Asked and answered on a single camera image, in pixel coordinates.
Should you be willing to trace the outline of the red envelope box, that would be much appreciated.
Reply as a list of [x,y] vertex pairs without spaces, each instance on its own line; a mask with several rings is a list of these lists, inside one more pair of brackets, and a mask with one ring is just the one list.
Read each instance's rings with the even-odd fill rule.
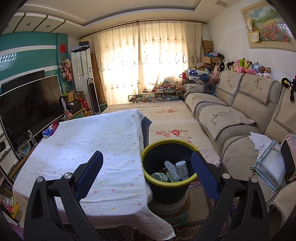
[[55,133],[56,129],[58,128],[59,126],[59,122],[58,121],[54,121],[52,126],[50,127],[51,129],[51,134]]

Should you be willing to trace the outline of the yellow rimmed black trash bin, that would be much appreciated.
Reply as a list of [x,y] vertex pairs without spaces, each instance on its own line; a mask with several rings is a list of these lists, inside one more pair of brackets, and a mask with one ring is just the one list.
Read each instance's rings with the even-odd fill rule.
[[[191,156],[197,150],[193,144],[176,139],[157,141],[143,150],[141,157],[144,177],[155,201],[169,205],[182,199],[189,185],[197,179],[191,164]],[[166,161],[174,165],[179,161],[185,161],[188,178],[171,182],[167,175],[169,170],[165,166]]]

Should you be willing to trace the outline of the black tower fan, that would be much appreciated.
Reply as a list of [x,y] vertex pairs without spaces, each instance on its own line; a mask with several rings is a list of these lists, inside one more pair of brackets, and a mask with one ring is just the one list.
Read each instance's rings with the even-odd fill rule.
[[94,80],[92,78],[87,79],[87,87],[94,114],[100,114],[100,107],[97,98],[96,87]]

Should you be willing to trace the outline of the white foam fruit net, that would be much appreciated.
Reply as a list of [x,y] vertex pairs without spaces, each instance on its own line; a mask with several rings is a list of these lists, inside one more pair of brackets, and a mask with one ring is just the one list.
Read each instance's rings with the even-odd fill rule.
[[180,181],[180,177],[179,177],[179,175],[177,173],[176,166],[174,164],[172,164],[171,162],[169,162],[169,161],[165,161],[164,164],[165,164],[165,167],[167,169],[167,172],[169,171],[173,175],[173,177],[175,179],[177,179],[178,182],[179,182]]

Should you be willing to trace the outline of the pile of plush toys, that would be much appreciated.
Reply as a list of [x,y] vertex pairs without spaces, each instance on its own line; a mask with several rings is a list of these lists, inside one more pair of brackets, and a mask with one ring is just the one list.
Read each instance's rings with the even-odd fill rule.
[[214,66],[218,65],[218,71],[229,70],[236,73],[247,73],[269,79],[273,78],[271,75],[272,69],[269,67],[265,67],[258,62],[248,61],[245,58],[230,61],[224,55],[217,52],[208,52],[206,56],[202,57],[201,64],[204,69],[206,66],[212,67],[212,71],[214,71]]

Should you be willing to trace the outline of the framed flower painting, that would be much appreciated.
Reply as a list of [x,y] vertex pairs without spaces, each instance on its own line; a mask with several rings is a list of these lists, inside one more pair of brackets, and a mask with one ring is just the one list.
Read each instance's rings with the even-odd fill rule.
[[241,9],[250,48],[295,51],[295,38],[288,25],[267,1]]

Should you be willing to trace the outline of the clear green lidded cup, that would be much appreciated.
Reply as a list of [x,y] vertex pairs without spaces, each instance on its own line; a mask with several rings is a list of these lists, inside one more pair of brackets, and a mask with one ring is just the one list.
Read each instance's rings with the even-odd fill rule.
[[168,176],[161,172],[153,173],[151,177],[161,182],[170,183],[170,179],[168,178]]

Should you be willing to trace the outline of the clear water bottle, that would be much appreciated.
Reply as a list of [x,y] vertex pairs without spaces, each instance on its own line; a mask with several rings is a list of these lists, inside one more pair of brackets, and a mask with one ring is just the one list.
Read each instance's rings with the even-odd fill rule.
[[28,130],[28,135],[30,137],[32,144],[35,146],[37,144],[37,142],[36,142],[36,139],[35,139],[33,133],[30,130]]

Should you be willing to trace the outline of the beige fabric sofa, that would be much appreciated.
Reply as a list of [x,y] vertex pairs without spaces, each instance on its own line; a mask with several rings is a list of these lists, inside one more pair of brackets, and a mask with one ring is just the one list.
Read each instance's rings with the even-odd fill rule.
[[[203,128],[220,157],[218,169],[233,178],[257,178],[273,233],[295,224],[295,81],[281,81],[223,71],[214,94],[188,86],[185,104]],[[248,137],[268,136],[280,144],[285,163],[284,184],[272,191],[252,174],[258,151]]]

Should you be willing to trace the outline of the large flat screen television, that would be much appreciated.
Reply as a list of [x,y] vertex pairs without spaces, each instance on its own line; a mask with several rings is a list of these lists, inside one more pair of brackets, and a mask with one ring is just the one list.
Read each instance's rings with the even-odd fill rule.
[[38,135],[64,114],[61,95],[57,75],[31,81],[1,95],[1,123],[15,152],[23,141],[30,140],[29,132]]

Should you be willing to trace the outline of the artificial flower wall decoration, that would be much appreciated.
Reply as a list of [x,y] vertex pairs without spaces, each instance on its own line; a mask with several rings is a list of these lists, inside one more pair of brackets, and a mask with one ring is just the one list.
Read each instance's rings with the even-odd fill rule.
[[60,69],[62,78],[64,80],[67,80],[68,82],[71,82],[73,79],[71,61],[65,57],[62,57],[62,61],[59,64],[59,69]]

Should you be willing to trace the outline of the pile of books and toys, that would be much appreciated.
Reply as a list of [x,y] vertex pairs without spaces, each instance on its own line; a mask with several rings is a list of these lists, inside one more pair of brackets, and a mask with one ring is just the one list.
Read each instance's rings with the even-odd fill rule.
[[182,88],[170,85],[169,87],[158,87],[150,92],[143,92],[142,94],[132,94],[128,96],[130,103],[143,102],[158,102],[158,101],[172,101],[182,99]]

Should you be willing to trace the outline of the cream embroidered curtains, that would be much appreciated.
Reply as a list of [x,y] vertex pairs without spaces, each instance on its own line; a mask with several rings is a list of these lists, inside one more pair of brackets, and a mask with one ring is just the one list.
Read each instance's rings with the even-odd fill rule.
[[153,20],[129,23],[89,36],[102,93],[108,105],[152,91],[168,81],[182,85],[180,74],[200,63],[203,25]]

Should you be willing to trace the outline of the papers and plastic folder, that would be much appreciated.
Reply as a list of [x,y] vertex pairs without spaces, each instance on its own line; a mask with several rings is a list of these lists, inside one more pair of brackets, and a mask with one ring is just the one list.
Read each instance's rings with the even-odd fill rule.
[[280,144],[268,136],[252,133],[248,136],[258,151],[252,174],[259,175],[271,188],[278,190],[285,182],[286,168],[280,151]]

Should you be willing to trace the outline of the blue tissue pack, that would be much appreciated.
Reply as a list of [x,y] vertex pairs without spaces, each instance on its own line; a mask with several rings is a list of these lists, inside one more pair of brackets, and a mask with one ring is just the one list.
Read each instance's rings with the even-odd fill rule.
[[54,129],[52,127],[49,127],[46,130],[44,130],[42,132],[42,134],[43,134],[44,138],[49,138],[52,135],[53,132],[54,132]]

